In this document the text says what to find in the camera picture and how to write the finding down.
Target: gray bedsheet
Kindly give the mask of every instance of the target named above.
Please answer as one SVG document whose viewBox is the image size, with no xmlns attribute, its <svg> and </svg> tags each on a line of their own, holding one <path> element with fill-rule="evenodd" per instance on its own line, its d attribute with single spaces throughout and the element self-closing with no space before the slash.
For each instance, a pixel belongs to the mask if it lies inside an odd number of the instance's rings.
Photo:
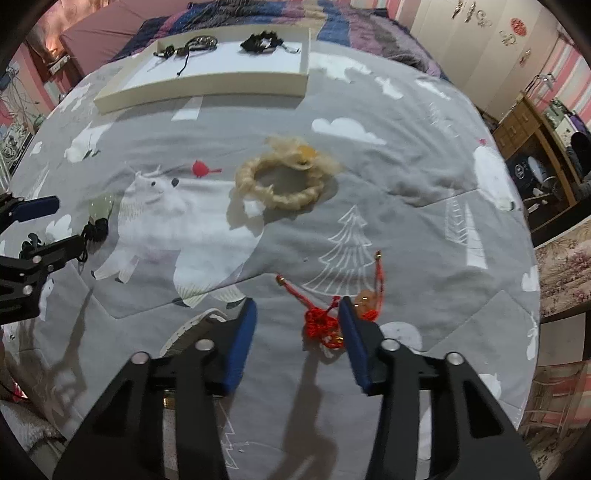
<svg viewBox="0 0 591 480">
<path fill-rule="evenodd" d="M 29 232 L 80 232 L 91 199 L 117 198 L 109 238 L 83 267 L 51 276 L 41 318 L 5 327 L 21 384 L 66 437 L 131 354 L 158 356 L 190 319 L 246 295 L 258 328 L 242 383 L 218 409 L 230 476 L 362 478 L 380 400 L 359 391 L 346 354 L 303 341 L 305 308 L 275 273 L 323 305 L 371 286 L 378 249 L 383 330 L 427 355 L 464 354 L 519 423 L 540 294 L 492 137 L 449 83 L 349 48 L 313 51 L 304 99 L 207 96 L 100 116 L 92 100 L 119 62 L 43 123 L 11 187 L 56 194 L 61 208 L 15 224 L 0 248 L 17 256 Z M 313 207 L 262 211 L 234 195 L 235 170 L 269 135 L 302 137 L 344 166 Z M 197 178 L 196 160 L 211 173 Z M 267 181 L 285 183 L 285 172 Z"/>
</svg>

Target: wooden desk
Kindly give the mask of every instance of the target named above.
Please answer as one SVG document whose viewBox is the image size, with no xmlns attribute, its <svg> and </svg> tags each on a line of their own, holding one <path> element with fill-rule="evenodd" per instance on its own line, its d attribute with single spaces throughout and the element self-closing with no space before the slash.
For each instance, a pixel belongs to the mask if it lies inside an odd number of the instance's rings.
<svg viewBox="0 0 591 480">
<path fill-rule="evenodd" d="M 493 136 L 505 160 L 509 160 L 534 137 L 550 160 L 569 207 L 576 205 L 571 184 L 580 185 L 579 176 L 560 138 L 529 98 L 519 96 L 517 104 L 501 121 Z"/>
</svg>

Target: electrical outlet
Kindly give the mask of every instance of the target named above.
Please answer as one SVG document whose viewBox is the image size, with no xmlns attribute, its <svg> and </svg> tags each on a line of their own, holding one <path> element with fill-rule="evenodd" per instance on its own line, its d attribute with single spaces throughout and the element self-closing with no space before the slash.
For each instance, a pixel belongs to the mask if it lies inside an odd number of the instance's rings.
<svg viewBox="0 0 591 480">
<path fill-rule="evenodd" d="M 20 72 L 20 70 L 21 70 L 21 66 L 18 64 L 18 62 L 16 60 L 13 60 L 12 62 L 10 62 L 9 68 L 14 71 L 14 75 L 17 75 L 18 72 Z"/>
<path fill-rule="evenodd" d="M 55 75 L 60 70 L 60 68 L 62 68 L 66 63 L 68 63 L 68 61 L 70 61 L 70 56 L 64 55 L 57 62 L 55 62 L 51 67 L 49 67 L 49 73 L 51 73 L 52 75 Z"/>
</svg>

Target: striped wallpaper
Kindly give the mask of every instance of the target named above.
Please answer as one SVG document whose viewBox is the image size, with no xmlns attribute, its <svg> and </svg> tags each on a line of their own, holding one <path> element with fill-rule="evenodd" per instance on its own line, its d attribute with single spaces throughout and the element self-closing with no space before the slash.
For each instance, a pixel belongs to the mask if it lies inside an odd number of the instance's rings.
<svg viewBox="0 0 591 480">
<path fill-rule="evenodd" d="M 542 73 L 552 73 L 556 85 L 553 91 L 544 85 L 531 92 L 538 109 L 543 111 L 558 97 L 591 128 L 591 69 L 576 48 L 560 37 Z"/>
</svg>

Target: drawer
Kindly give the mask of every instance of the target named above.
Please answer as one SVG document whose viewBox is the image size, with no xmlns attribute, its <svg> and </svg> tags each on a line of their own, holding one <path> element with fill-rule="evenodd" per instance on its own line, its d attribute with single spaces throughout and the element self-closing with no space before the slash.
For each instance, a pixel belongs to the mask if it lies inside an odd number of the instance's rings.
<svg viewBox="0 0 591 480">
<path fill-rule="evenodd" d="M 499 148 L 501 155 L 504 159 L 509 158 L 515 152 L 515 147 L 511 142 L 511 137 L 507 133 L 507 130 L 502 125 L 499 126 L 492 134 L 495 139 L 496 146 Z"/>
<path fill-rule="evenodd" d="M 513 143 L 515 148 L 522 146 L 530 137 L 513 112 L 507 115 L 507 118 L 503 120 L 503 126 L 507 130 L 511 143 Z"/>
<path fill-rule="evenodd" d="M 529 135 L 532 135 L 540 126 L 537 116 L 531 112 L 524 102 L 519 102 L 513 109 L 513 114 L 517 117 L 517 121 Z"/>
</svg>

